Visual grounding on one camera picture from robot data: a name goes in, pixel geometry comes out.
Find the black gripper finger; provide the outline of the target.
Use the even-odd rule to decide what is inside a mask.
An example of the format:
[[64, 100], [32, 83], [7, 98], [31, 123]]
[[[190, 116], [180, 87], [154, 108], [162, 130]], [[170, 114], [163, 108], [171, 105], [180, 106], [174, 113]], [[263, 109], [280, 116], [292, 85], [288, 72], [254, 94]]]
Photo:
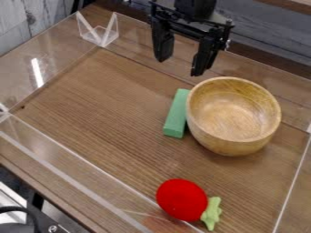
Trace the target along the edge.
[[167, 21], [154, 17], [151, 27], [155, 58], [159, 62], [164, 62], [172, 56], [175, 37]]
[[191, 76], [202, 76], [211, 68], [222, 45], [222, 29], [212, 27], [199, 40], [198, 52], [192, 61]]

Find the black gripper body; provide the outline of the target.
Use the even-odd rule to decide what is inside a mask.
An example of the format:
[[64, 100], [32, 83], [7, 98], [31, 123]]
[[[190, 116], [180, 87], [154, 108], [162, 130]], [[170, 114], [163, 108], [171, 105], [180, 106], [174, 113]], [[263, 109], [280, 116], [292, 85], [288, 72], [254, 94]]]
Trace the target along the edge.
[[232, 20], [216, 10], [218, 0], [151, 0], [151, 27], [160, 36], [174, 33], [199, 40], [203, 36], [226, 41]]

